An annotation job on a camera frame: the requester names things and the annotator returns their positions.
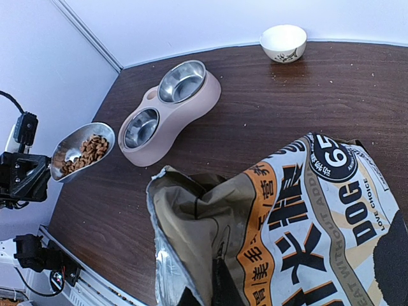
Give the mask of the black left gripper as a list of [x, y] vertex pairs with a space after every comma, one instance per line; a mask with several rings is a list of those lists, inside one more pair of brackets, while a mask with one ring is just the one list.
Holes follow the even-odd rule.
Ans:
[[1, 204], [45, 201], [50, 158], [35, 154], [1, 154]]

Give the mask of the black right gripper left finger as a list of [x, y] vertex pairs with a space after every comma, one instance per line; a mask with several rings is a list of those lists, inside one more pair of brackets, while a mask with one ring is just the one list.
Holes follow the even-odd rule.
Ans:
[[196, 288], [186, 286], [178, 301], [178, 306], [204, 306], [206, 303], [201, 298]]

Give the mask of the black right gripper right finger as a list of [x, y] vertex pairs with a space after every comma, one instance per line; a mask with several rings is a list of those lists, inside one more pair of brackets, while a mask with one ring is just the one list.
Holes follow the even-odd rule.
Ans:
[[222, 258], [216, 258], [212, 261], [212, 289], [212, 305], [244, 305], [228, 267]]

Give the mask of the metal food scoop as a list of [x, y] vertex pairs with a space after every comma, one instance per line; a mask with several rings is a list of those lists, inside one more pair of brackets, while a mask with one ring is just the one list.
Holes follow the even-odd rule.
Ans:
[[102, 122], [86, 124], [55, 148], [50, 165], [54, 181], [66, 183], [105, 158], [115, 145], [113, 129]]

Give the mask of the pet food bag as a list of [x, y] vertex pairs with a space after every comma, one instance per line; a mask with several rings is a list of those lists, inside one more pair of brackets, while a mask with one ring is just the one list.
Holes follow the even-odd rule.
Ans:
[[309, 133], [228, 180], [165, 166], [147, 206], [158, 305], [212, 305], [216, 258], [244, 305], [407, 304], [407, 226], [359, 141]]

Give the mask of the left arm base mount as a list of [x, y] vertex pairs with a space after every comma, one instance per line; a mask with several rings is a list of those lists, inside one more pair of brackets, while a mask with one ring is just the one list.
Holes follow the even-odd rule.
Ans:
[[[67, 284], [74, 287], [79, 279], [82, 267], [55, 242], [50, 240], [48, 245], [44, 247], [42, 239], [42, 236], [35, 236], [33, 234], [16, 236], [12, 240], [16, 247], [13, 258], [18, 262], [15, 270], [25, 287], [38, 296], [51, 298], [61, 294]], [[53, 291], [51, 293], [41, 293], [33, 289], [22, 275], [21, 268], [29, 269], [36, 273], [48, 270]]]

